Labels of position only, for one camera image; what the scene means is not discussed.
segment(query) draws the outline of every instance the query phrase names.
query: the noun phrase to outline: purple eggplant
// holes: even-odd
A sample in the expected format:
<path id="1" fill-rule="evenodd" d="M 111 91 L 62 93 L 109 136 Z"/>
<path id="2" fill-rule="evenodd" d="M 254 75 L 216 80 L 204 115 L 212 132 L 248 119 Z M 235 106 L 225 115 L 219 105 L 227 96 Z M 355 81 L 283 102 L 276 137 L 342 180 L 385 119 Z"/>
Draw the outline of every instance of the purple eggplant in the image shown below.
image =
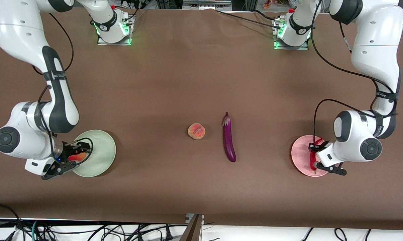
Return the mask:
<path id="1" fill-rule="evenodd" d="M 222 122 L 223 130 L 224 130 L 224 148 L 225 153 L 227 154 L 228 159 L 235 163 L 235 151 L 232 146 L 232 135 L 231 135 L 231 119 L 229 118 L 228 113 L 224 116 L 224 121 Z"/>

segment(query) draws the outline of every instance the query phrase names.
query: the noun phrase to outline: red pepper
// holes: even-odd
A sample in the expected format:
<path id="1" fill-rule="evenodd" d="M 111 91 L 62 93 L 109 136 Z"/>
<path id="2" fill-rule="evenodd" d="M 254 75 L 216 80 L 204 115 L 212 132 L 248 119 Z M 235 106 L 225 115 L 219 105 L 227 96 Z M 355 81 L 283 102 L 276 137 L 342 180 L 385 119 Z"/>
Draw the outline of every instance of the red pepper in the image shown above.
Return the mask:
<path id="1" fill-rule="evenodd" d="M 319 140 L 317 140 L 316 142 L 314 142 L 314 144 L 315 144 L 315 145 L 319 145 L 320 142 L 322 142 L 322 141 L 323 141 L 323 138 L 320 138 Z M 314 167 L 314 163 L 315 163 L 315 162 L 316 162 L 316 153 L 313 152 L 313 151 L 311 151 L 311 152 L 310 152 L 310 168 L 311 168 L 312 170 L 317 170 L 317 168 Z"/>

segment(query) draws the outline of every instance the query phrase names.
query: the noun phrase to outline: pink plate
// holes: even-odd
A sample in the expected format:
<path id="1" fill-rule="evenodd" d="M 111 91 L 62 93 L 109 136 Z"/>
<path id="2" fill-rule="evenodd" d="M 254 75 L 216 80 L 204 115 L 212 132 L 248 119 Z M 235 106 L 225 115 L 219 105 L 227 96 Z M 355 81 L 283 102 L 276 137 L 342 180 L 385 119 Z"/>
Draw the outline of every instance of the pink plate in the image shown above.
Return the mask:
<path id="1" fill-rule="evenodd" d="M 314 170 L 310 168 L 310 151 L 308 150 L 308 144 L 313 142 L 313 136 L 301 136 L 298 138 L 292 145 L 292 161 L 296 168 L 302 172 L 303 174 L 309 177 L 321 177 L 327 174 L 327 171 L 323 171 L 320 169 L 316 170 L 316 174 L 314 174 Z"/>

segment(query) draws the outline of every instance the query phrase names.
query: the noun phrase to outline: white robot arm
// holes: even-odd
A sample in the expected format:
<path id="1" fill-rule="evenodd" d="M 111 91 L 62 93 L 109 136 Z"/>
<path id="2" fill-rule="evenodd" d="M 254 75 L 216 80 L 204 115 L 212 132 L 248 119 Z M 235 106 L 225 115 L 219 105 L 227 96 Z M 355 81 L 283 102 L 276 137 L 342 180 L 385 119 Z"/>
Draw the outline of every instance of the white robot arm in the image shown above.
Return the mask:
<path id="1" fill-rule="evenodd" d="M 113 11 L 107 0 L 81 2 L 95 21 L 111 24 L 99 32 L 105 41 L 113 43 L 124 37 L 122 20 L 117 19 L 120 10 Z M 39 105 L 38 102 L 15 105 L 9 121 L 0 128 L 0 152 L 27 159 L 25 169 L 41 176 L 51 170 L 56 160 L 66 159 L 81 150 L 68 150 L 69 147 L 56 137 L 52 137 L 50 143 L 46 132 L 68 133 L 77 125 L 79 113 L 60 57 L 45 39 L 40 12 L 69 11 L 73 3 L 74 0 L 0 0 L 0 47 L 41 70 L 51 96 L 51 101 Z"/>
<path id="2" fill-rule="evenodd" d="M 333 19 L 357 25 L 351 62 L 362 74 L 377 80 L 377 91 L 372 111 L 339 113 L 334 121 L 336 141 L 316 153 L 320 160 L 317 168 L 344 175 L 345 170 L 335 164 L 376 159 L 382 152 L 379 139 L 390 136 L 395 129 L 400 86 L 396 53 L 403 28 L 403 9 L 398 3 L 399 0 L 331 1 Z M 294 13 L 286 14 L 285 30 L 278 37 L 290 46 L 302 45 L 311 30 L 313 16 L 317 17 L 318 4 L 318 0 L 305 0 Z"/>

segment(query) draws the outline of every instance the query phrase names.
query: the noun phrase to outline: brown paper surface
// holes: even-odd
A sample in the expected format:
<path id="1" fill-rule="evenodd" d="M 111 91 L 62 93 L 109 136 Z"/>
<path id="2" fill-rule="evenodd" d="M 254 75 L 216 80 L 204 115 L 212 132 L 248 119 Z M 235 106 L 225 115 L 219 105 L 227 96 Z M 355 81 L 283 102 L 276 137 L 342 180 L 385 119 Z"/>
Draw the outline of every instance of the brown paper surface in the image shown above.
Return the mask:
<path id="1" fill-rule="evenodd" d="M 131 46 L 97 46 L 84 9 L 56 17 L 75 47 L 67 75 L 80 113 L 79 124 L 59 137 L 69 142 L 105 130 L 117 155 L 99 177 L 71 172 L 43 181 L 25 171 L 25 160 L 0 153 L 0 203 L 21 217 L 183 223 L 186 213 L 203 213 L 218 225 L 403 229 L 403 38 L 397 129 L 382 141 L 382 155 L 345 163 L 345 177 L 312 178 L 293 166 L 292 143 L 313 133 L 322 99 L 369 108 L 370 80 L 328 66 L 311 45 L 275 50 L 271 28 L 212 10 L 149 10 L 136 23 Z M 68 40 L 50 16 L 42 18 L 66 66 Z M 354 70 L 338 23 L 320 15 L 315 25 L 325 58 Z M 352 42 L 356 27 L 344 30 Z M 44 85 L 29 64 L 0 49 L 0 128 L 15 104 L 36 101 Z M 345 109 L 322 104 L 318 136 L 332 139 L 333 120 Z M 226 111 L 236 163 L 222 144 Z M 186 133 L 195 122 L 206 128 L 201 140 Z M 0 216 L 10 214 L 0 210 Z"/>

